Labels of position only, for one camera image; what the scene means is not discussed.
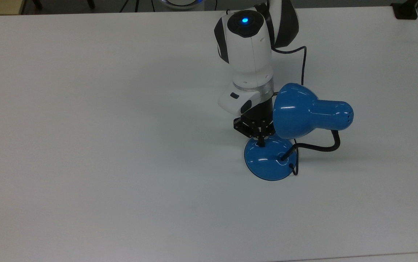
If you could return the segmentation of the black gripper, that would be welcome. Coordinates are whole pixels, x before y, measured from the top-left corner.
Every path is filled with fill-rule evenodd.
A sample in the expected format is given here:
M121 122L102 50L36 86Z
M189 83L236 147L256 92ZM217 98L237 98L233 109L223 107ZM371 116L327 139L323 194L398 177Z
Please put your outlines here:
M248 138L255 139L258 147L265 147L265 142L276 133L272 122L273 98L259 103L244 113L244 117L234 119L234 129Z

